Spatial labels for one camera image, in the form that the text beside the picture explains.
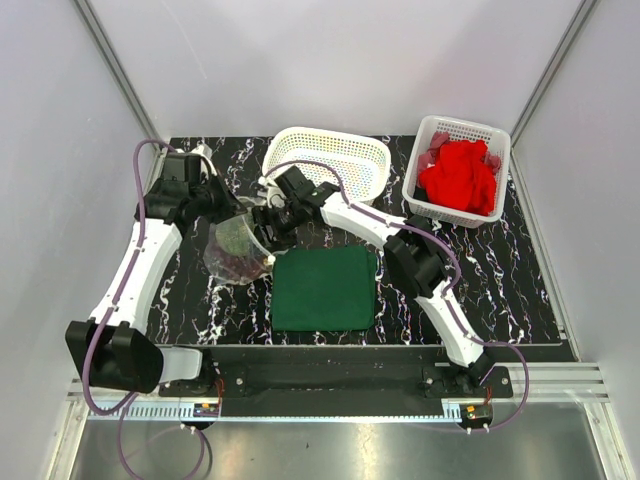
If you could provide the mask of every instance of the white basket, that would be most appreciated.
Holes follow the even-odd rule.
[[[391,152],[384,143],[373,138],[292,127],[278,133],[269,145],[262,164],[262,174],[292,160],[315,160],[334,168],[344,182],[349,199],[370,205],[387,184]],[[322,182],[336,183],[331,172],[322,167],[300,164],[298,168],[316,185]],[[273,179],[281,173],[276,170],[269,178]]]
[[[453,208],[422,202],[413,198],[418,179],[418,157],[429,149],[431,138],[436,132],[447,132],[451,140],[484,140],[492,155],[500,157],[500,170],[496,174],[495,209],[488,217],[467,213]],[[483,223],[495,222],[502,216],[504,197],[507,190],[509,160],[511,158],[511,137],[504,130],[491,128],[480,123],[465,122],[454,118],[430,115],[420,123],[420,130],[413,144],[407,175],[402,185],[402,196],[409,203],[411,211],[423,217],[477,228]]]

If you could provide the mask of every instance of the pink cloth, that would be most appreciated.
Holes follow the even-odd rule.
[[[420,182],[420,174],[427,168],[433,167],[438,161],[438,154],[440,153],[440,147],[450,142],[449,134],[447,132],[436,132],[431,137],[431,144],[429,149],[418,157],[418,186],[424,188],[424,185]],[[491,155],[489,151],[483,158],[483,163],[491,167],[491,173],[494,175],[500,170],[500,157],[497,155]]]

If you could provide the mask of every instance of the red fabric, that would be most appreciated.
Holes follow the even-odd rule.
[[[495,207],[493,165],[485,164],[487,145],[478,140],[445,143],[435,154],[435,165],[419,175],[429,202],[488,216]]]

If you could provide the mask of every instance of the cable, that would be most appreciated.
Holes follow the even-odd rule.
[[[118,420],[118,457],[120,458],[120,463],[122,464],[127,474],[129,474],[131,478],[134,478],[136,480],[144,480],[140,475],[138,475],[136,472],[134,472],[131,469],[131,466],[129,466],[129,463],[127,462],[127,457],[125,456],[122,448],[122,427],[124,425],[124,418],[127,416],[127,413],[129,413],[129,407],[131,407],[131,404],[135,401],[137,396],[138,396],[137,393],[133,393],[131,398],[123,407],[122,413],[120,414],[120,419]],[[186,477],[184,477],[184,480],[191,480],[192,478],[195,477],[196,473],[198,473],[198,470],[202,466],[202,461],[204,460],[204,451],[207,443],[207,438],[204,436],[204,433],[202,433],[200,430],[198,430],[195,427],[191,427],[190,431],[192,434],[194,433],[197,434],[198,438],[200,439],[200,455],[198,456],[198,461],[196,462],[196,466],[193,467],[193,469],[187,474]]]
[[[154,140],[154,139],[146,139],[142,140],[138,145],[136,145],[135,150],[133,151],[133,175],[136,183],[136,192],[138,194],[138,208],[140,213],[140,229],[138,235],[138,241],[136,243],[136,250],[133,252],[131,256],[131,260],[129,260],[129,265],[127,265],[127,269],[122,276],[122,280],[120,280],[120,284],[113,294],[112,306],[107,308],[102,320],[98,324],[95,333],[93,334],[93,338],[91,338],[91,342],[89,343],[89,348],[87,349],[87,355],[84,358],[84,365],[82,366],[82,393],[84,395],[84,399],[87,402],[87,405],[91,409],[93,413],[96,415],[111,415],[123,405],[125,405],[132,397],[134,397],[133,392],[129,392],[125,395],[125,397],[118,402],[115,407],[103,410],[93,400],[90,391],[90,376],[91,376],[91,362],[93,361],[93,356],[96,353],[96,349],[98,347],[98,343],[100,341],[100,337],[102,336],[102,332],[107,326],[107,322],[113,315],[113,312],[117,308],[118,301],[120,300],[120,296],[124,291],[125,286],[127,285],[127,281],[129,277],[131,277],[131,272],[133,272],[133,267],[135,267],[136,261],[138,260],[138,256],[140,255],[140,249],[142,248],[142,243],[144,242],[144,234],[145,234],[145,219],[146,219],[146,210],[144,205],[144,191],[142,190],[142,179],[140,178],[140,165],[138,161],[138,157],[140,156],[140,150],[142,147],[148,144],[156,144],[160,145],[170,152],[174,152],[175,148],[173,148],[168,143],[163,142],[162,140]]]
[[[283,162],[283,163],[281,163],[279,165],[276,165],[275,167],[271,168],[267,173],[264,174],[264,177],[268,177],[274,171],[276,171],[276,170],[278,170],[278,169],[280,169],[282,167],[289,166],[289,165],[295,165],[295,164],[315,165],[315,166],[318,166],[318,167],[322,167],[325,170],[331,172],[331,174],[333,174],[333,176],[336,177],[336,180],[338,181],[338,185],[340,187],[340,194],[342,195],[342,199],[344,200],[344,202],[347,204],[347,206],[349,208],[353,208],[357,212],[360,212],[363,215],[366,215],[367,217],[372,218],[372,219],[374,219],[374,220],[376,220],[378,222],[384,223],[385,225],[387,224],[387,221],[383,217],[381,217],[379,215],[376,215],[375,213],[360,207],[357,203],[351,203],[349,201],[349,198],[346,195],[346,191],[345,191],[345,188],[344,188],[344,182],[342,181],[342,179],[338,175],[338,172],[336,172],[336,170],[334,168],[330,167],[329,165],[325,165],[322,162],[317,162],[317,161],[314,161],[314,160],[292,160],[292,161],[289,161],[289,162]],[[498,423],[497,425],[491,427],[491,430],[499,430],[501,428],[506,427],[517,416],[519,416],[522,413],[522,409],[524,408],[525,404],[527,403],[527,399],[529,398],[529,382],[530,382],[530,378],[529,378],[529,366],[527,365],[526,359],[524,358],[524,356],[522,355],[520,350],[518,350],[515,346],[511,345],[510,343],[498,342],[498,341],[496,341],[496,342],[485,342],[480,338],[471,336],[470,332],[464,327],[464,325],[462,324],[462,322],[458,318],[458,315],[456,314],[453,306],[445,298],[445,295],[447,294],[447,292],[449,290],[451,290],[453,287],[455,287],[457,285],[457,283],[460,281],[460,278],[462,277],[462,270],[460,268],[460,263],[458,262],[458,259],[456,258],[455,254],[453,253],[453,251],[442,240],[440,240],[439,238],[437,238],[435,235],[433,235],[431,233],[425,232],[424,230],[421,230],[421,229],[416,228],[416,227],[411,226],[411,225],[406,225],[406,224],[396,223],[396,222],[390,222],[389,226],[394,227],[394,228],[399,228],[399,229],[402,229],[402,230],[407,230],[409,232],[412,232],[412,233],[415,233],[417,235],[422,236],[423,238],[429,240],[430,242],[432,242],[433,244],[438,246],[447,255],[447,257],[449,257],[449,259],[451,260],[451,263],[453,264],[453,267],[455,269],[455,275],[454,275],[453,279],[451,280],[451,282],[448,285],[446,285],[445,288],[442,290],[442,298],[445,301],[449,312],[453,316],[453,320],[455,321],[456,325],[458,326],[460,331],[463,333],[463,335],[465,337],[469,338],[469,340],[471,340],[473,343],[476,343],[478,345],[482,345],[483,347],[505,347],[505,348],[509,348],[510,350],[512,350],[516,354],[516,356],[520,360],[520,363],[522,363],[522,368],[524,370],[524,393],[522,394],[522,400],[520,401],[520,404],[518,405],[518,408],[516,409],[516,411],[510,417],[508,417],[506,420]],[[450,430],[443,430],[443,429],[436,429],[436,430],[447,431],[447,432],[450,431]],[[474,430],[473,432],[484,433],[484,432],[478,431],[478,430]]]

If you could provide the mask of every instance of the green cloth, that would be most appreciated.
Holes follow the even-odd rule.
[[[290,250],[273,271],[274,330],[365,330],[373,325],[377,259],[363,246]]]

